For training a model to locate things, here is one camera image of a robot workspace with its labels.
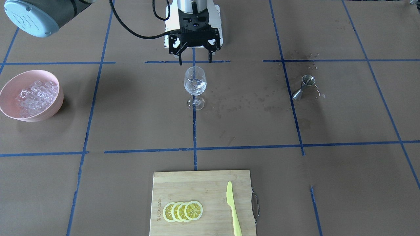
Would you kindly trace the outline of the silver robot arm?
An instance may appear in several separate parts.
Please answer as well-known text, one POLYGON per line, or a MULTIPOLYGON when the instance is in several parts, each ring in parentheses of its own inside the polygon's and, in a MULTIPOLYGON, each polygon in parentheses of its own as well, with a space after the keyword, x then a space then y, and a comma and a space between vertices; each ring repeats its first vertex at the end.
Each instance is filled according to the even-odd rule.
MULTIPOLYGON (((8 18, 21 30, 39 38, 57 33, 60 28, 94 3, 93 0, 6 0, 4 10, 8 18)), ((166 1, 164 17, 156 13, 156 2, 152 1, 155 17, 165 21, 164 33, 144 36, 130 29, 116 12, 114 2, 109 5, 114 17, 132 35, 141 39, 164 37, 164 46, 182 64, 182 53, 187 48, 205 48, 208 61, 222 48, 220 8, 212 0, 166 1)))

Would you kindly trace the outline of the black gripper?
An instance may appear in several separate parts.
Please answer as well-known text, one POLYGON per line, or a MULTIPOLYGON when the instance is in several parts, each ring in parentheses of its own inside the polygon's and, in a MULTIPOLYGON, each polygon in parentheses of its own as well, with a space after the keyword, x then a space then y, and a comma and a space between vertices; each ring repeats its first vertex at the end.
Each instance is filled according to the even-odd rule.
POLYGON ((203 46, 208 50, 208 62, 212 63, 212 55, 221 49, 221 33, 218 28, 213 28, 210 24, 209 13, 179 13, 179 28, 170 31, 169 34, 169 53, 178 56, 179 65, 182 65, 182 52, 188 47, 203 46), (189 15, 206 16, 208 25, 198 31, 184 29, 182 18, 189 15))

